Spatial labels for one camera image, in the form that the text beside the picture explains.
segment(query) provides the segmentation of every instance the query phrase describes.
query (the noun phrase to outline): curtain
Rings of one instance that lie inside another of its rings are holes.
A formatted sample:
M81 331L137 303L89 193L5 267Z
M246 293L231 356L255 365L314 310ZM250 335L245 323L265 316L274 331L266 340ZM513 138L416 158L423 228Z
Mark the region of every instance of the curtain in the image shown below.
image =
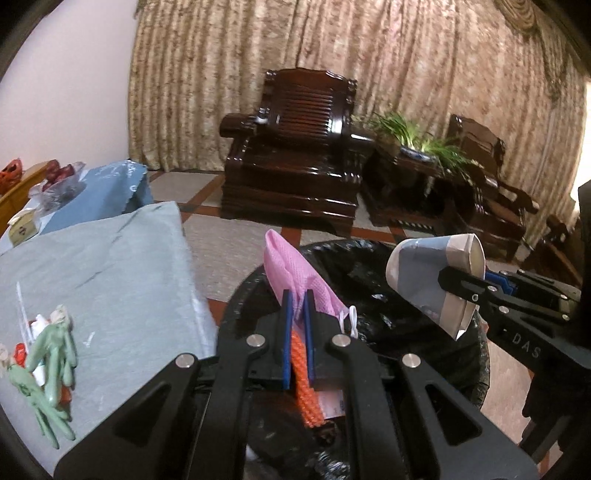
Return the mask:
M569 220L586 76L531 0L145 0L129 81L130 156L221 170L230 112L258 107L264 71L327 69L359 82L356 114L396 110L434 135L452 113L507 145L502 176Z

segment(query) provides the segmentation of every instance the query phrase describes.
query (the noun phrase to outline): black garbage bin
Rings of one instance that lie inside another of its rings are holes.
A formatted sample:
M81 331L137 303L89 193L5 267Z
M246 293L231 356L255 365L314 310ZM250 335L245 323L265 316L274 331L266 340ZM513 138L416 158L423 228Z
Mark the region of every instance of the black garbage bin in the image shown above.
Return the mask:
M345 305L356 306L359 337L375 352L394 358L416 353L482 407L490 367L477 313L466 333L454 341L387 284L385 269L392 247L386 244L347 239L306 245L300 252ZM247 337L260 317L278 309L261 266L234 292L218 340ZM348 478L344 421L337 419L327 429L308 432L289 395L255 396L248 443L279 478Z

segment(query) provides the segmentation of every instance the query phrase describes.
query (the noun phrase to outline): green rubber glove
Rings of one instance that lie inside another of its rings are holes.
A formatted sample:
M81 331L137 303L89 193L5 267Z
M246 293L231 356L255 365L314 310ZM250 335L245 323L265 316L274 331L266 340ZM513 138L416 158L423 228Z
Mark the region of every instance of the green rubber glove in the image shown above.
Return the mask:
M67 412L57 409L49 403L42 392L35 378L23 367L13 364L8 367L8 378L10 382L25 395L29 405L35 412L41 433L48 438L53 448L59 448L56 435L51 429L49 421L55 424L68 440L75 440L76 435L68 425L69 415Z
M45 395L50 405L57 407L61 386L72 386L72 369L77 364L69 322L52 323L45 327L31 346L25 367L33 372L43 359L46 366Z

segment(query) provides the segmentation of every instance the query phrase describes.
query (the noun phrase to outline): metal screw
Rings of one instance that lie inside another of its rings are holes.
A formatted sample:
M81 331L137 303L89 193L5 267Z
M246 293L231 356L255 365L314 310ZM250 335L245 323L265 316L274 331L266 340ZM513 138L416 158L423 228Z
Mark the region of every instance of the metal screw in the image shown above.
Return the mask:
M248 343L248 345L250 345L253 348L258 348L260 346L263 346L265 344L265 337L263 337L262 335L259 335L258 333L253 333L252 335L249 335L248 338L246 339L246 342Z
M421 358L414 353L407 353L402 357L402 363L409 368L417 368L421 364Z
M174 363L176 363L177 367L179 367L179 368L189 368L189 367L192 367L193 364L195 363L195 357L193 355L191 355L190 353L181 353L176 358Z
M343 333L340 333L340 334L335 335L333 337L332 342L333 342L333 345L340 346L340 347L346 347L351 344L351 338Z

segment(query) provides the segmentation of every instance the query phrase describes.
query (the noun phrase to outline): bag of red fruit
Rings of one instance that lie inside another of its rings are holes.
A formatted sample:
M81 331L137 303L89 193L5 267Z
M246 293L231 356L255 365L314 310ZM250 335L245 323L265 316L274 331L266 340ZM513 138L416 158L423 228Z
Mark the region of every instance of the bag of red fruit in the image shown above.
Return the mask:
M39 201L40 216L59 210L84 190L86 184L80 180L84 166L82 162L64 167L57 160L47 163L45 180L29 190L29 198Z

